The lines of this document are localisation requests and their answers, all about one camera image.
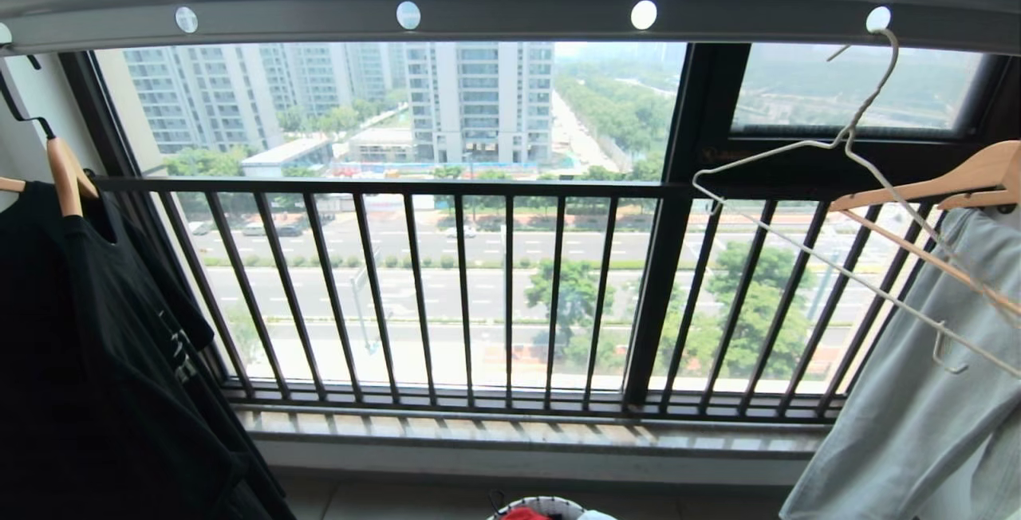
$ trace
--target white wire hanger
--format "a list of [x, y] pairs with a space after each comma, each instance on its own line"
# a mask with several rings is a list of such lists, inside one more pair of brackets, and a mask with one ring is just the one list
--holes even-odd
[[[869, 106], [872, 105], [872, 102], [875, 101], [876, 97], [879, 96], [879, 92], [882, 91], [883, 86], [886, 85], [886, 81], [889, 80], [890, 74], [893, 73], [893, 68], [896, 66], [897, 55], [900, 55], [900, 48], [901, 48], [901, 46], [900, 46], [900, 43], [897, 42], [896, 36], [894, 36], [892, 32], [890, 32], [886, 28], [875, 28], [875, 29], [869, 29], [869, 33], [882, 35], [883, 37], [886, 38], [887, 41], [889, 41], [890, 48], [892, 50], [891, 53], [890, 53], [889, 65], [886, 66], [886, 72], [883, 74], [883, 77], [880, 79], [879, 84], [876, 86], [876, 89], [865, 99], [865, 101], [862, 102], [862, 105], [858, 108], [858, 110], [855, 112], [855, 115], [852, 117], [850, 123], [848, 123], [846, 126], [844, 126], [843, 129], [841, 129], [837, 133], [836, 137], [834, 139], [832, 139], [832, 141], [830, 141], [830, 142], [827, 143], [827, 142], [820, 142], [820, 141], [814, 141], [814, 140], [811, 140], [811, 139], [807, 139], [807, 140], [803, 140], [803, 141], [797, 141], [795, 143], [790, 143], [790, 144], [787, 144], [787, 145], [783, 145], [781, 147], [777, 147], [777, 148], [771, 149], [769, 151], [764, 151], [762, 153], [750, 155], [748, 157], [744, 157], [743, 159], [739, 159], [737, 161], [733, 161], [733, 162], [730, 162], [730, 163], [722, 164], [722, 166], [720, 166], [718, 168], [700, 170], [698, 172], [695, 172], [694, 176], [692, 176], [692, 178], [691, 178], [691, 186], [694, 187], [695, 189], [701, 191], [707, 196], [711, 197], [711, 199], [713, 199], [714, 201], [716, 201], [716, 208], [715, 208], [715, 210], [722, 210], [723, 206], [725, 206], [726, 204], [728, 204], [727, 200], [725, 199], [725, 197], [717, 195], [716, 193], [714, 193], [711, 190], [707, 189], [704, 186], [700, 185], [699, 182], [698, 182], [698, 178], [699, 177], [701, 177], [703, 175], [713, 175], [713, 174], [722, 173], [722, 172], [725, 172], [725, 171], [728, 171], [728, 170], [732, 170], [734, 168], [738, 168], [738, 167], [741, 167], [741, 166], [744, 166], [744, 164], [753, 163], [756, 161], [765, 159], [766, 157], [772, 157], [774, 155], [779, 155], [781, 153], [785, 153], [787, 151], [792, 151], [794, 149], [800, 149], [800, 148], [804, 148], [804, 147], [815, 147], [817, 149], [829, 149], [829, 150], [832, 150], [832, 149], [838, 148], [840, 146], [841, 142], [843, 142], [843, 152], [845, 153], [845, 155], [847, 156], [847, 158], [849, 158], [850, 160], [853, 160], [857, 164], [862, 166], [863, 168], [865, 168], [866, 170], [868, 170], [869, 173], [871, 173], [872, 176], [875, 177], [876, 180], [883, 186], [883, 189], [886, 189], [887, 191], [889, 191], [891, 193], [893, 199], [897, 201], [897, 204], [901, 205], [902, 207], [904, 207], [905, 210], [908, 211], [908, 215], [911, 216], [912, 220], [915, 221], [916, 223], [919, 223], [919, 225], [922, 226], [923, 230], [933, 240], [935, 240], [937, 246], [943, 247], [943, 249], [947, 253], [949, 261], [951, 261], [952, 263], [957, 262], [958, 267], [960, 267], [960, 269], [966, 271], [966, 269], [962, 266], [963, 264], [961, 263], [961, 261], [962, 261], [961, 257], [953, 250], [952, 247], [950, 247], [950, 245], [947, 243], [945, 243], [942, 240], [942, 237], [939, 235], [939, 233], [936, 232], [935, 229], [929, 225], [929, 223], [927, 223], [924, 219], [922, 219], [922, 217], [920, 215], [918, 215], [918, 212], [915, 211], [914, 208], [911, 207], [911, 205], [908, 203], [908, 201], [905, 200], [904, 197], [902, 195], [900, 195], [900, 193], [897, 193], [897, 191], [893, 188], [893, 186], [890, 185], [890, 182], [886, 179], [886, 177], [883, 176], [882, 172], [880, 172], [879, 169], [875, 167], [875, 164], [872, 164], [871, 162], [869, 162], [868, 159], [866, 159], [866, 158], [858, 155], [852, 149], [852, 146], [854, 145], [854, 142], [855, 142], [855, 137], [857, 135], [858, 123], [861, 121], [862, 116], [865, 114], [865, 111], [869, 108]], [[846, 45], [846, 46], [843, 46], [842, 48], [839, 48], [839, 50], [837, 50], [836, 53], [834, 53], [833, 55], [831, 55], [829, 57], [829, 59], [827, 59], [827, 61], [830, 61], [832, 58], [835, 58], [836, 56], [840, 55], [841, 53], [843, 53], [844, 50], [846, 50], [846, 48], [849, 48], [849, 47], [850, 47], [849, 45]], [[858, 276], [854, 272], [852, 272], [852, 271], [845, 269], [844, 267], [840, 266], [838, 263], [832, 262], [829, 257], [827, 257], [827, 255], [824, 255], [820, 251], [816, 251], [816, 250], [814, 250], [814, 249], [812, 249], [810, 247], [807, 247], [806, 244], [803, 244], [803, 243], [798, 242], [797, 240], [795, 240], [795, 239], [793, 239], [793, 238], [785, 235], [784, 233], [781, 233], [780, 231], [778, 231], [778, 230], [774, 229], [773, 227], [771, 227], [769, 224], [763, 223], [759, 219], [757, 219], [757, 218], [755, 218], [755, 217], [752, 217], [750, 215], [746, 215], [743, 211], [736, 210], [736, 209], [732, 209], [732, 210], [734, 210], [734, 212], [736, 212], [737, 215], [743, 217], [744, 219], [747, 219], [749, 222], [755, 223], [757, 227], [761, 227], [761, 228], [765, 229], [766, 231], [769, 231], [770, 233], [773, 233], [774, 235], [780, 237], [784, 241], [787, 241], [788, 243], [796, 246], [800, 250], [806, 251], [807, 253], [815, 256], [819, 261], [825, 263], [827, 266], [831, 267], [832, 269], [835, 269], [841, 275], [847, 277], [848, 279], [857, 281], [859, 284], [861, 284], [864, 287], [868, 288], [870, 291], [872, 291], [876, 295], [878, 295], [881, 298], [883, 298], [884, 300], [890, 302], [894, 306], [897, 306], [897, 309], [901, 309], [905, 313], [911, 315], [912, 317], [915, 317], [919, 321], [922, 321], [926, 325], [929, 325], [930, 327], [932, 327], [933, 329], [935, 329], [936, 330], [936, 339], [935, 339], [935, 344], [934, 344], [933, 350], [932, 350], [932, 360], [937, 365], [939, 365], [940, 367], [942, 367], [942, 369], [945, 370], [946, 372], [949, 372], [951, 374], [960, 374], [960, 373], [964, 372], [965, 370], [967, 370], [967, 368], [968, 368], [967, 365], [962, 365], [960, 367], [949, 367], [941, 360], [941, 353], [942, 353], [942, 350], [943, 350], [943, 348], [944, 348], [944, 346], [946, 344], [945, 340], [950, 339], [950, 340], [953, 340], [955, 342], [959, 342], [960, 345], [966, 346], [968, 349], [972, 350], [973, 352], [977, 353], [978, 356], [982, 357], [983, 359], [989, 361], [990, 363], [992, 363], [996, 367], [1003, 369], [1004, 371], [1007, 371], [1008, 373], [1010, 373], [1015, 378], [1021, 378], [1021, 369], [1018, 369], [1016, 367], [1011, 366], [1006, 361], [1000, 360], [1000, 358], [996, 357], [996, 356], [994, 356], [992, 352], [989, 352], [988, 350], [982, 348], [981, 346], [978, 346], [977, 344], [971, 342], [970, 340], [968, 340], [968, 339], [966, 339], [966, 338], [964, 338], [964, 337], [956, 334], [955, 331], [952, 331], [952, 330], [947, 329], [946, 326], [945, 326], [945, 324], [942, 321], [935, 321], [934, 319], [930, 318], [929, 316], [927, 316], [926, 314], [922, 313], [921, 311], [918, 311], [918, 310], [916, 310], [916, 309], [908, 305], [903, 300], [896, 298], [895, 296], [893, 296], [892, 294], [888, 293], [887, 291], [882, 290], [882, 288], [879, 288], [879, 287], [873, 285], [872, 283], [870, 283], [869, 281], [867, 281], [866, 279], [864, 279], [864, 277]], [[989, 298], [989, 294], [987, 292], [989, 290], [989, 288], [984, 283], [972, 280], [972, 281], [969, 281], [969, 286], [971, 286], [971, 288], [973, 288], [973, 290], [975, 290], [976, 292], [979, 292], [979, 293], [983, 294], [987, 299]], [[993, 304], [996, 308], [996, 310], [999, 310], [1001, 312], [1001, 314], [1006, 314], [1002, 309], [1000, 309], [1000, 306], [996, 305], [995, 302], [991, 301], [991, 299], [990, 299], [990, 302], [991, 302], [991, 304]]]

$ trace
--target white laundry basket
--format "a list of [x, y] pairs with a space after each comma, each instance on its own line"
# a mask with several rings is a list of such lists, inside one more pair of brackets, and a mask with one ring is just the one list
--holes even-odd
[[504, 506], [497, 514], [490, 516], [489, 520], [500, 520], [510, 510], [523, 507], [531, 508], [539, 514], [547, 516], [550, 514], [560, 514], [564, 517], [564, 520], [578, 520], [585, 513], [584, 508], [567, 499], [558, 497], [529, 497]]

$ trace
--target building roof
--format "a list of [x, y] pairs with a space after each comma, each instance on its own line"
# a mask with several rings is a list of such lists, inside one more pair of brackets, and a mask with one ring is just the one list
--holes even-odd
[[407, 128], [371, 128], [348, 140], [353, 146], [411, 145], [411, 130]]
[[288, 141], [284, 145], [278, 145], [273, 149], [266, 149], [261, 153], [256, 153], [251, 157], [242, 159], [241, 167], [286, 163], [299, 155], [304, 155], [309, 151], [325, 146], [328, 142], [328, 139], [321, 137], [295, 139], [294, 141]]

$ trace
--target floor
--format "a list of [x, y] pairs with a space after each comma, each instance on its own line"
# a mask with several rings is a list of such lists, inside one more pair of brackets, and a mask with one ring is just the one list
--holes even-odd
[[[449, 482], [431, 484], [374, 479], [330, 480], [278, 474], [298, 520], [485, 520], [492, 514], [488, 489]], [[775, 519], [783, 494], [741, 495], [716, 490], [675, 495], [629, 489], [627, 493], [524, 486], [504, 489], [509, 501], [550, 492], [599, 510], [618, 520]]]

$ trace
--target red cloth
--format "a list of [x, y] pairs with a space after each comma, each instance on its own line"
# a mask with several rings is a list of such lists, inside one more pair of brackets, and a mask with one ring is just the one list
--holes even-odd
[[516, 508], [510, 510], [503, 520], [549, 520], [548, 516], [543, 516], [531, 508]]

